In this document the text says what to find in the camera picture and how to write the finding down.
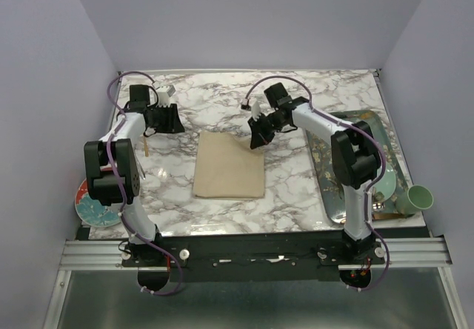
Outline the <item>beige linen napkin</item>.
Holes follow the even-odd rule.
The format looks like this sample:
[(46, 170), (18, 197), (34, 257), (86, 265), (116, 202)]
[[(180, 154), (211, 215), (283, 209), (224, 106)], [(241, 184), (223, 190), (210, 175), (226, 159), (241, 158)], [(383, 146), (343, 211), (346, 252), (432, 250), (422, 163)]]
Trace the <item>beige linen napkin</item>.
[(264, 152), (231, 133), (199, 135), (193, 195), (201, 199), (260, 199), (265, 194)]

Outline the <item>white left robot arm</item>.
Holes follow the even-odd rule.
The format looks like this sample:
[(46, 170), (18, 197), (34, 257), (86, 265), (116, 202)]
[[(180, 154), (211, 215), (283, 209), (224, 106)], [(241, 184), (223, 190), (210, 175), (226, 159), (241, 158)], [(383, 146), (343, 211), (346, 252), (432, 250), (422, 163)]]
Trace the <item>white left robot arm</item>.
[(129, 102), (118, 109), (110, 131), (84, 145), (87, 189), (90, 197), (116, 212), (127, 231), (130, 252), (146, 265), (171, 258), (161, 244), (158, 227), (150, 220), (139, 195), (144, 171), (135, 146), (147, 129), (157, 133), (183, 133), (177, 104), (170, 101), (172, 85), (132, 84)]

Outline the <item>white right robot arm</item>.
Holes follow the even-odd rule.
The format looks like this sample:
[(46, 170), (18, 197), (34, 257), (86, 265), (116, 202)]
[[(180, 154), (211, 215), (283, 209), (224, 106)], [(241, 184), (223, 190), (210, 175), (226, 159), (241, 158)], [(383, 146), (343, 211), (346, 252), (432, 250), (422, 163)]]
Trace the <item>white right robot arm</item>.
[(360, 262), (375, 243), (372, 189), (384, 175), (387, 163), (370, 126), (366, 122), (349, 123), (313, 107), (311, 92), (307, 98), (294, 99), (281, 83), (264, 91), (273, 109), (266, 115), (259, 103), (250, 103), (255, 89), (256, 86), (250, 88), (240, 105), (242, 110), (251, 112), (247, 123), (252, 149), (271, 143), (286, 126), (306, 130), (330, 146), (333, 173), (344, 189), (346, 221), (341, 256), (351, 264)]

